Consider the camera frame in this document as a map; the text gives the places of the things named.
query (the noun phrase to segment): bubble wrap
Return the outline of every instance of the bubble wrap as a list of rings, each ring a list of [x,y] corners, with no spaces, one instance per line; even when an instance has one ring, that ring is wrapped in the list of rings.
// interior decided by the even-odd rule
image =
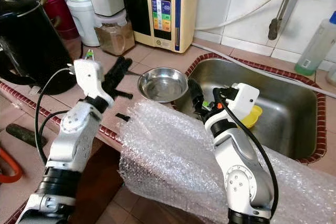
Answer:
[[[151,101],[135,104],[129,116],[120,134],[119,172],[126,186],[208,222],[227,223],[223,174],[203,123]],[[279,184],[279,205],[271,223],[336,223],[336,178],[265,151]],[[266,167],[261,155],[258,158]]]

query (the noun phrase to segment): white hose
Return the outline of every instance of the white hose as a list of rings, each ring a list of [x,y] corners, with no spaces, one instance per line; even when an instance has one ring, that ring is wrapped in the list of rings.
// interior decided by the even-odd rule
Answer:
[[[255,12],[256,10],[259,10],[260,8],[262,8],[264,5],[266,5],[267,3],[269,3],[271,0],[265,0],[264,2],[262,2],[261,4],[259,4],[258,6],[256,6],[255,8],[253,8],[252,10],[238,16],[238,17],[235,17],[231,20],[228,20],[228,21],[225,21],[223,23],[220,23],[219,25],[217,26],[209,26],[209,27],[196,27],[195,30],[209,30],[209,29],[214,29],[214,28],[218,28],[218,27],[222,27],[222,26],[226,26],[226,25],[229,25],[233,22],[236,22],[244,17],[246,17],[247,15]]]
[[[288,78],[285,78],[285,77],[281,77],[281,76],[277,76],[275,74],[272,74],[272,73],[268,73],[268,72],[265,72],[265,71],[262,71],[262,70],[259,70],[259,69],[256,69],[256,68],[253,68],[253,67],[250,67],[249,65],[246,65],[238,60],[235,60],[233,59],[232,57],[230,56],[227,56],[221,52],[218,52],[216,50],[213,50],[211,48],[208,48],[208,47],[204,47],[202,45],[199,45],[197,43],[192,43],[193,46],[195,47],[198,47],[198,48],[202,48],[204,50],[207,50],[207,51],[210,51],[210,52],[213,52],[217,55],[220,55],[222,56],[223,58],[229,60],[229,61],[232,61],[233,63],[241,66],[241,67],[244,67],[244,68],[247,68],[253,72],[256,72],[256,73],[259,73],[259,74],[262,74],[263,76],[267,76],[267,77],[271,77],[273,79],[276,79],[276,80],[279,80],[279,81],[284,81],[284,82],[287,82],[287,83],[290,83],[290,84],[294,84],[294,85],[297,85],[297,86],[300,86],[300,87],[303,87],[303,88],[306,88],[306,89],[310,89],[312,91],[315,91],[315,92],[319,92],[321,94],[325,94],[329,97],[332,97],[332,98],[335,98],[336,99],[336,94],[335,93],[332,93],[332,92],[329,92],[329,91],[326,91],[326,90],[322,90],[322,89],[319,89],[319,88],[315,88],[313,86],[310,86],[310,85],[307,85],[307,84],[304,84],[300,81],[296,81],[296,80],[291,80],[291,79],[288,79]]]

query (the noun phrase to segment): orange hose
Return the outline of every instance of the orange hose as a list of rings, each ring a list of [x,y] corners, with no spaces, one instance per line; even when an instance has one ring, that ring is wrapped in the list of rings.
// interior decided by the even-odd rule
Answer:
[[[22,176],[22,170],[15,160],[2,148],[0,148],[0,157],[2,157],[13,169],[15,174],[13,176],[6,176],[0,174],[0,183],[13,183],[18,181]]]

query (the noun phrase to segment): maroon container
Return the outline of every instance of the maroon container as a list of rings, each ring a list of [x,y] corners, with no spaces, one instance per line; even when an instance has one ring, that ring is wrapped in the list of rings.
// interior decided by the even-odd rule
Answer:
[[[61,38],[74,39],[79,36],[65,0],[48,0],[44,5],[44,10],[55,24],[55,29]]]

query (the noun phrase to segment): white bottle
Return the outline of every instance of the white bottle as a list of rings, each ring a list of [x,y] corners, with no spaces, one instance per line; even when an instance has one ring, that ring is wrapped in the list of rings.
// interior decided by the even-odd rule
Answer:
[[[94,31],[95,20],[91,0],[68,0],[67,5],[83,44],[98,47],[99,41]]]
[[[304,50],[295,71],[305,76],[312,75],[325,59],[336,42],[336,11],[330,19],[324,19]]]

